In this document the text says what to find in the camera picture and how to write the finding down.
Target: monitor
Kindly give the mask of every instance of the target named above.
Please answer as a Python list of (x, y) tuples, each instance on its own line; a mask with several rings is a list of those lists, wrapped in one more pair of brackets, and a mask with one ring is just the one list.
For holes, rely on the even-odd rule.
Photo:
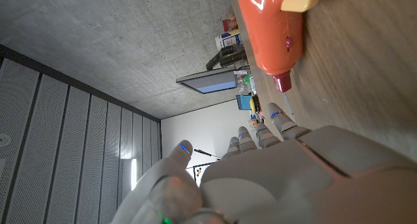
[(177, 83), (201, 94), (224, 91), (237, 87), (234, 66), (218, 68), (198, 74), (177, 78)]

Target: white robotic hand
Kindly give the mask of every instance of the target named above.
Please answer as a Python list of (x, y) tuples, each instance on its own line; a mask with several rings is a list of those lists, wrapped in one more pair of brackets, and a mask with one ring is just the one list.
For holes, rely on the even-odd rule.
[(192, 146), (182, 141), (146, 172), (113, 223), (414, 223), (417, 165), (334, 126), (297, 126), (276, 104), (268, 115), (284, 138), (257, 125), (259, 150), (238, 129), (201, 185), (185, 171)]

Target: gray wall panel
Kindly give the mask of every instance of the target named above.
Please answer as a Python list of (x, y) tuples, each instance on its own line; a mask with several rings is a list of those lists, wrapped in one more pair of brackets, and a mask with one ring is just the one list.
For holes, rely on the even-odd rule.
[(152, 150), (152, 165), (158, 162), (158, 123), (151, 121), (151, 150)]
[(91, 96), (76, 223), (98, 222), (107, 102)]
[(122, 109), (120, 158), (132, 159), (132, 124), (133, 113)]
[(121, 108), (109, 103), (104, 146), (100, 223), (109, 223), (117, 209)]
[(143, 173), (145, 174), (152, 166), (151, 150), (151, 120), (143, 117)]
[(120, 160), (119, 164), (119, 186), (117, 188), (117, 208), (122, 203), (122, 190), (123, 190), (123, 161)]
[(70, 87), (47, 223), (73, 223), (90, 94)]
[(3, 174), (0, 174), (0, 218), (3, 217), (38, 77), (38, 72), (8, 59), (4, 59), (0, 68), (0, 133), (11, 138), (9, 145), (0, 147), (0, 160), (5, 160)]
[(68, 85), (42, 76), (7, 223), (42, 223)]
[(133, 114), (133, 158), (136, 158), (137, 179), (142, 177), (142, 116)]

